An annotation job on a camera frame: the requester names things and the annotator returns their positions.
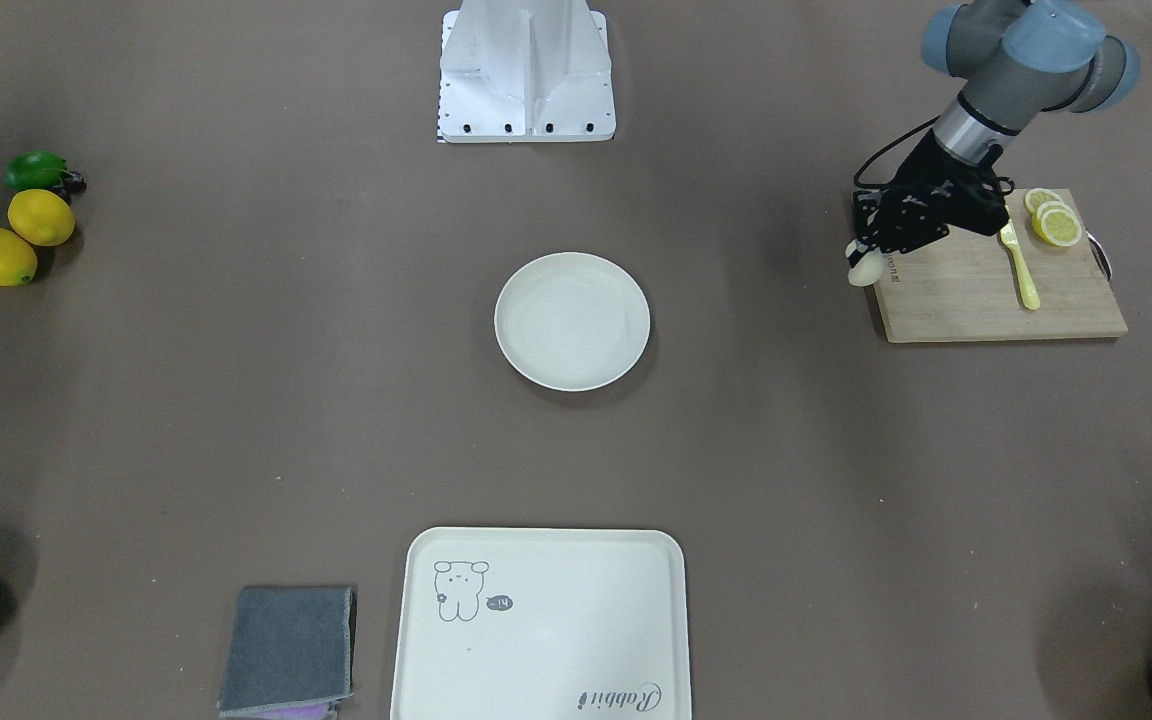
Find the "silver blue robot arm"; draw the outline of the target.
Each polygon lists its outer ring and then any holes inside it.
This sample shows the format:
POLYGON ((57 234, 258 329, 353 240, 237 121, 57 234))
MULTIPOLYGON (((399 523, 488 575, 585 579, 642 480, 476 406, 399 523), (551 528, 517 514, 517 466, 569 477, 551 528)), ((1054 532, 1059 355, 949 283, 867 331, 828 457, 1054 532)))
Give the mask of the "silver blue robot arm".
POLYGON ((1074 1, 972 1, 929 20, 922 58, 963 82, 937 118, 915 127, 916 145, 892 179, 854 179, 851 272, 869 258, 914 252, 952 228, 1000 232, 1009 179, 995 162, 1047 111, 1108 109, 1140 78, 1124 38, 1074 1))

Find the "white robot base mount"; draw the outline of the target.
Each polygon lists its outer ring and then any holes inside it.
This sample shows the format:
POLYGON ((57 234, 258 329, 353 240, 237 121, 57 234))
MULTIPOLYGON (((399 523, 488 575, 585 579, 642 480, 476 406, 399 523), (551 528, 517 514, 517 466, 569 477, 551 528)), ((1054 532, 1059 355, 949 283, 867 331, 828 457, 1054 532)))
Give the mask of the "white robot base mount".
POLYGON ((585 1, 463 1, 440 28, 438 141, 616 135, 608 22, 585 1))

